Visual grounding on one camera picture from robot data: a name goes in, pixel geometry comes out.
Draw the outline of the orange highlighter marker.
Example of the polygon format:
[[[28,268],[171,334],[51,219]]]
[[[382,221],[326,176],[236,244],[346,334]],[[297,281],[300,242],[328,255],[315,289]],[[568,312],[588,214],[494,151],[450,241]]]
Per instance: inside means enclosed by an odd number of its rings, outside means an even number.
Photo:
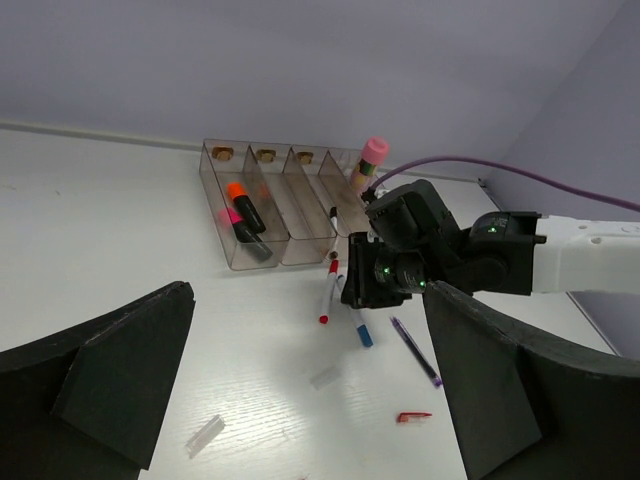
[[[266,226],[243,184],[240,182],[231,182],[226,186],[226,190],[236,210],[241,214],[251,230],[256,234],[264,233]]]

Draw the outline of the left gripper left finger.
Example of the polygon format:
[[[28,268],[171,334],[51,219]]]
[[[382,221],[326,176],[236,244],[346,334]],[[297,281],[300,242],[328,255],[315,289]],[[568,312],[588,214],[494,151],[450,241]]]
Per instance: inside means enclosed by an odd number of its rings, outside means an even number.
[[[4,479],[136,479],[149,469],[195,308],[173,282],[1,354]]]

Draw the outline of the red-capped whiteboard marker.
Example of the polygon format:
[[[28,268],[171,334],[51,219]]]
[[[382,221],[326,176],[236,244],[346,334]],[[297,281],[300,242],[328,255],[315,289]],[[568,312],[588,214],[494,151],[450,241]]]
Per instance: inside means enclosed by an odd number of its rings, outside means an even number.
[[[339,260],[333,259],[329,266],[328,274],[324,284],[324,291],[321,297],[320,313],[318,318],[321,324],[327,324],[329,321],[330,305],[333,298],[338,269]]]

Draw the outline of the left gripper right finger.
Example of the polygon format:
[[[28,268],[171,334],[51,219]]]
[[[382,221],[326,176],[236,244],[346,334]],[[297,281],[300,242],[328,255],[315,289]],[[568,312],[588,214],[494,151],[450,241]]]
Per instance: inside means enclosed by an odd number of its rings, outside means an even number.
[[[444,282],[423,295],[470,479],[636,479],[639,363],[565,340]]]

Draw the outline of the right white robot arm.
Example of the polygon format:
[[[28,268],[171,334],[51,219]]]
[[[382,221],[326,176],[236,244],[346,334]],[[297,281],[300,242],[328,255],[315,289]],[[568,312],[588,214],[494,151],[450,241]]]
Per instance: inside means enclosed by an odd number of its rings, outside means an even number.
[[[639,292],[639,226],[536,212],[489,212],[466,229],[433,184],[397,187],[365,208],[365,232],[349,237],[342,303],[401,305],[444,282],[465,294]]]

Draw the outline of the blue-capped whiteboard marker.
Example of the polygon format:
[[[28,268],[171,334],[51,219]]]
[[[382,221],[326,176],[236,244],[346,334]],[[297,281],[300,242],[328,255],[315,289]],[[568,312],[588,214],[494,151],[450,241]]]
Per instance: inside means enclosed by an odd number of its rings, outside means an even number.
[[[336,285],[338,287],[338,296],[342,297],[345,291],[346,277],[343,274],[339,274],[336,278]],[[371,348],[374,345],[372,337],[369,333],[368,327],[358,310],[348,306],[347,307],[350,318],[354,323],[356,333],[363,347]]]

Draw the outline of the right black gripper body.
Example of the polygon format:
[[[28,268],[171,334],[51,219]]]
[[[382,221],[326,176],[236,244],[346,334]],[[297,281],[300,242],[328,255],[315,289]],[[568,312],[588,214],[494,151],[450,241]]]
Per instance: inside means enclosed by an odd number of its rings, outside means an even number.
[[[431,182],[397,187],[367,205],[365,214],[376,237],[349,235],[343,304],[354,309],[400,306],[461,263],[468,233]]]

